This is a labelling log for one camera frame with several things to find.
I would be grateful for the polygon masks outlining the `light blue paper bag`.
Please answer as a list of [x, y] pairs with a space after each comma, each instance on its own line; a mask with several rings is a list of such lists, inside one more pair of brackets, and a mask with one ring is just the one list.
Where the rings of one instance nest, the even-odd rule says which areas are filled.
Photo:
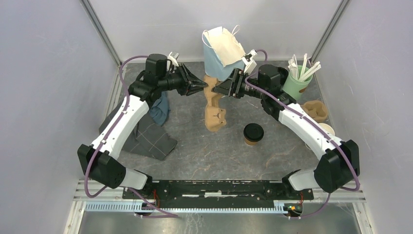
[[204, 65], [208, 76], [224, 81], [233, 69], [244, 69], [245, 50], [235, 37], [239, 29], [236, 25], [232, 31], [222, 26], [203, 31]]

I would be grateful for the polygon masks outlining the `brown pulp cup carrier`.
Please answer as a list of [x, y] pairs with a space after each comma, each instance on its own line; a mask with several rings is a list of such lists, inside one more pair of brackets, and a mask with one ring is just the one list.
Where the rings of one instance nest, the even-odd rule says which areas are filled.
[[212, 91], [216, 85], [220, 84], [217, 78], [204, 75], [204, 95], [207, 101], [205, 107], [205, 126], [210, 132], [217, 132], [226, 125], [226, 110], [219, 107], [219, 100], [223, 95]]

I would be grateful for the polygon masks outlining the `brown paper coffee cup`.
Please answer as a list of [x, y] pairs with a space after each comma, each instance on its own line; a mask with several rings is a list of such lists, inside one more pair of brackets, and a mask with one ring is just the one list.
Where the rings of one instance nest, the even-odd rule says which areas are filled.
[[259, 141], [262, 140], [262, 138], [263, 138], [263, 135], [259, 135], [259, 136], [244, 135], [244, 141], [249, 146], [256, 145]]

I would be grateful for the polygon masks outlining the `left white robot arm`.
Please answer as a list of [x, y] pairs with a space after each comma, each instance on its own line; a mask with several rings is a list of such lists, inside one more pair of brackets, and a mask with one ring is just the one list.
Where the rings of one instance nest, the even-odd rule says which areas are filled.
[[129, 87], [112, 120], [89, 145], [80, 145], [77, 155], [85, 181], [93, 179], [105, 187], [132, 187], [140, 198], [152, 195], [149, 175], [128, 169], [118, 157], [133, 128], [148, 113], [162, 92], [176, 90], [182, 96], [202, 91], [207, 83], [197, 78], [183, 63], [178, 64], [174, 53], [169, 56], [150, 54], [143, 56], [145, 69]]

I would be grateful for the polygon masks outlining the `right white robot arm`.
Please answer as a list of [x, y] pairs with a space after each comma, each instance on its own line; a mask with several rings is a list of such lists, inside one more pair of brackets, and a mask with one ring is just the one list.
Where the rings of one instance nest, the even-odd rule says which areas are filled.
[[333, 193], [337, 189], [358, 191], [360, 181], [359, 148], [353, 140], [343, 141], [323, 129], [282, 90], [288, 72], [284, 68], [264, 64], [257, 78], [235, 68], [222, 83], [212, 88], [214, 93], [228, 97], [259, 98], [264, 111], [294, 132], [318, 158], [314, 169], [298, 170], [286, 176], [282, 195], [294, 199], [301, 190], [321, 188]]

